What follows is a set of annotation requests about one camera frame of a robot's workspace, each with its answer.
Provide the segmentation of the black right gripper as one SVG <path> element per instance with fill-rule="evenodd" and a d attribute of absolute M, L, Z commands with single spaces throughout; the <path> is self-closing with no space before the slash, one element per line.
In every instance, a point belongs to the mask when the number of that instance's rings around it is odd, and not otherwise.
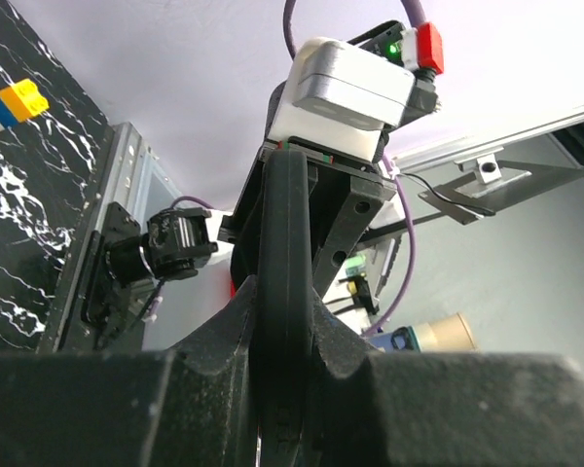
<path fill-rule="evenodd" d="M 274 150 L 267 145 L 258 151 L 229 216 L 229 241 L 234 245 L 230 271 L 236 289 L 257 271 L 263 171 Z M 396 187 L 371 165 L 302 151 L 308 159 L 313 286 L 323 297 L 383 205 L 396 195 Z"/>

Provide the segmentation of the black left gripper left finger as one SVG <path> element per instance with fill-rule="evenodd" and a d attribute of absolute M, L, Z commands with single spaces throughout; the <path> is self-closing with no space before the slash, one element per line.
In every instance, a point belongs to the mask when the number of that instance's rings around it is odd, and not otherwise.
<path fill-rule="evenodd" d="M 0 353 L 0 466 L 251 466 L 256 281 L 164 351 Z"/>

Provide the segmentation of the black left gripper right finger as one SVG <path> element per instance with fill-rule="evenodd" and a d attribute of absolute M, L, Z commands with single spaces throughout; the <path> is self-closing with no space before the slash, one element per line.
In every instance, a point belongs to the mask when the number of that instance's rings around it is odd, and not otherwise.
<path fill-rule="evenodd" d="M 312 300 L 309 466 L 584 466 L 584 376 L 565 358 L 384 353 Z"/>

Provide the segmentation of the black phone case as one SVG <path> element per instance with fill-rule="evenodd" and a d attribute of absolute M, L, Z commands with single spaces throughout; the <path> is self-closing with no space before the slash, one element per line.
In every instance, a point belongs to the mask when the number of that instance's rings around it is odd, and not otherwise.
<path fill-rule="evenodd" d="M 293 465 L 303 431 L 313 296 L 308 182 L 303 153 L 269 156 L 250 350 L 263 466 Z"/>

